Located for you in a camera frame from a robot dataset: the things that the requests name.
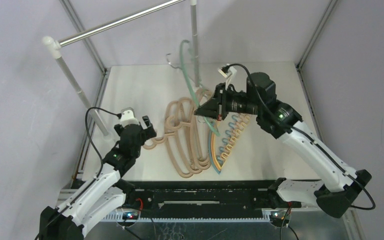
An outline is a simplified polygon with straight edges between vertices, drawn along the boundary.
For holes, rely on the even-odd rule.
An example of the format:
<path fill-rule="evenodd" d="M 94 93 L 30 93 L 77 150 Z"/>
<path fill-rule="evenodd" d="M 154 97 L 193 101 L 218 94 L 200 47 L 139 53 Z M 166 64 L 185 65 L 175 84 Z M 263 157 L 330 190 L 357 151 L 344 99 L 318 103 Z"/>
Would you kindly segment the green wire hanger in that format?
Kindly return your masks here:
<path fill-rule="evenodd" d="M 183 39 L 179 44 L 179 51 L 178 51 L 178 57 L 179 57 L 179 65 L 174 65 L 172 61 L 170 60 L 171 53 L 165 54 L 165 60 L 167 64 L 175 70 L 180 70 L 186 87 L 188 89 L 189 95 L 192 98 L 192 102 L 195 104 L 195 106 L 201 107 L 201 100 L 198 100 L 198 94 L 196 93 L 197 90 L 208 90 L 202 83 L 201 83 L 201 76 L 198 74 L 198 77 L 191 77 L 190 74 L 187 71 L 186 63 L 185 63 L 185 57 L 184 57 L 184 47 L 187 45 L 187 52 L 192 55 L 194 53 L 194 48 L 192 47 L 192 44 L 189 40 Z"/>

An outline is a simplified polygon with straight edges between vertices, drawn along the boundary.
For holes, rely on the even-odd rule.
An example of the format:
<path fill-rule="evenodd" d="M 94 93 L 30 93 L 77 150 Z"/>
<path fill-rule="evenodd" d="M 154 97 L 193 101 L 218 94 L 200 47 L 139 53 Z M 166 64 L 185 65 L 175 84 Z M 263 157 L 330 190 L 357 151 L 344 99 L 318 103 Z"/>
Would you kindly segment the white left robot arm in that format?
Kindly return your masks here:
<path fill-rule="evenodd" d="M 135 187 L 122 178 L 140 157 L 145 142 L 157 133 L 147 115 L 142 118 L 145 127 L 132 110 L 119 117 L 120 123 L 114 126 L 119 136 L 116 145 L 102 159 L 95 175 L 72 196 L 42 211 L 37 240 L 83 240 L 110 212 L 135 205 Z"/>

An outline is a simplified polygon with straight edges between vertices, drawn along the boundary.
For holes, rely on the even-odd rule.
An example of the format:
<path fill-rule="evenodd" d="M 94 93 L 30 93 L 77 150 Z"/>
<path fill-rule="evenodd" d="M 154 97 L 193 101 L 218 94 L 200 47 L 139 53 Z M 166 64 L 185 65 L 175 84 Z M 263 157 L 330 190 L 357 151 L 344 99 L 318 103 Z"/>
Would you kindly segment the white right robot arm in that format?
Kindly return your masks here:
<path fill-rule="evenodd" d="M 291 105 L 278 100 L 276 84 L 264 72 L 247 76 L 246 91 L 236 91 L 232 84 L 218 84 L 212 97 L 194 113 L 217 121 L 229 113 L 254 115 L 263 131 L 289 146 L 318 175 L 316 181 L 278 178 L 268 190 L 269 203 L 275 208 L 302 203 L 341 218 L 359 194 L 366 192 L 372 178 L 367 170 L 356 170 L 341 160 Z"/>

